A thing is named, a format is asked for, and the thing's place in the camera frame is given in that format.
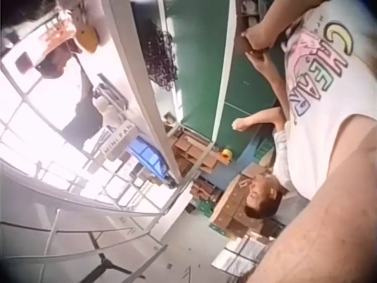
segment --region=white t-shirt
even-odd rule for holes
[[[283,187],[290,192],[294,192],[295,187],[292,184],[288,168],[287,130],[278,131],[273,135],[276,147],[276,158],[273,165],[273,174]]]
[[[341,124],[353,114],[377,119],[377,80],[365,64],[377,57],[373,37],[376,44],[376,21],[358,1],[331,0],[309,11],[287,43],[289,171],[278,175],[307,199],[327,178]]]

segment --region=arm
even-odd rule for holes
[[[272,62],[270,56],[266,53],[246,53],[246,57],[253,64],[254,68],[258,72],[260,72],[270,83],[273,92],[275,93],[278,101],[280,102],[285,119],[288,120],[289,102],[286,91],[285,79],[283,79],[280,76],[279,71],[277,70],[275,64]]]
[[[286,120],[280,107],[265,109],[244,118],[244,123],[247,127],[261,123],[273,123],[276,131],[283,131],[285,122]]]
[[[285,119],[289,120],[289,101],[285,80],[280,76],[277,70],[275,74],[272,74],[270,77],[267,76],[266,80],[270,83],[277,100],[280,102]]]
[[[328,176],[247,283],[373,282],[376,136],[377,127]]]
[[[326,0],[275,0],[261,24],[267,34],[277,38],[291,23]]]

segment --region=hand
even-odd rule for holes
[[[249,128],[249,123],[247,121],[247,118],[237,118],[232,123],[232,128],[235,131],[245,131],[247,128]]]
[[[245,53],[247,59],[253,64],[254,68],[260,72],[267,80],[279,77],[279,72],[267,53]]]
[[[276,37],[272,36],[270,32],[266,32],[262,23],[248,28],[241,36],[248,40],[250,46],[255,51],[268,50],[276,41]]]

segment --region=green table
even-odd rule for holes
[[[182,123],[212,137],[219,98],[226,42],[229,0],[169,0],[166,16],[173,23],[177,46],[178,82],[183,105]],[[278,48],[272,57],[283,67]],[[217,145],[233,151],[238,158],[257,132],[232,130],[232,121],[271,107],[275,95],[269,84],[244,55],[233,55]]]

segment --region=blue crate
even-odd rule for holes
[[[137,137],[128,146],[127,151],[159,179],[165,179],[169,167],[164,157],[152,145]]]

